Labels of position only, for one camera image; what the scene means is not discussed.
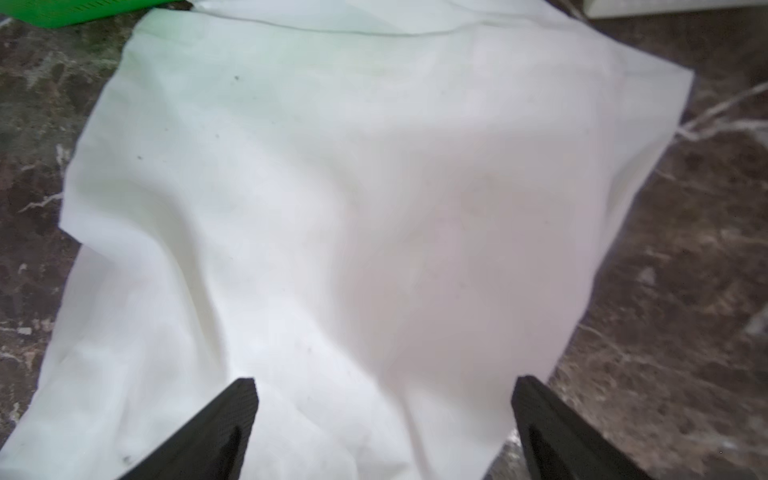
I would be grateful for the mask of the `white shorts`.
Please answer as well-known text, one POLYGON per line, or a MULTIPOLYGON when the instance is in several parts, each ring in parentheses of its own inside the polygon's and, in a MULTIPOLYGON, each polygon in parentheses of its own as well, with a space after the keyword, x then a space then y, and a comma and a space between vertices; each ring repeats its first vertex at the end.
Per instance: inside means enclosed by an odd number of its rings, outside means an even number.
POLYGON ((692 79, 543 1, 150 11, 66 171, 2 477, 118 477, 239 377, 247 479, 484 477, 692 79))

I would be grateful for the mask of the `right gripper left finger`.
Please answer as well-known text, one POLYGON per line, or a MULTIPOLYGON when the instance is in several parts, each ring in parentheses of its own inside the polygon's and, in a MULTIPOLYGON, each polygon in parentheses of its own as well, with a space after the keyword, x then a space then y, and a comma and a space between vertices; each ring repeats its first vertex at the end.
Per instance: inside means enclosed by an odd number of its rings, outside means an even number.
POLYGON ((258 407, 255 381, 235 380, 121 479, 239 479, 258 407))

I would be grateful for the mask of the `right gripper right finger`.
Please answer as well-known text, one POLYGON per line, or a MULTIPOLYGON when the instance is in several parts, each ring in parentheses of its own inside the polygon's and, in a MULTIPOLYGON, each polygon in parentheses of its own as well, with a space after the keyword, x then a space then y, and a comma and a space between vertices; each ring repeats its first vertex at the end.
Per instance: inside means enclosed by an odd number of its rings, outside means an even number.
POLYGON ((531 478, 651 480, 536 377, 516 380, 511 406, 531 478))

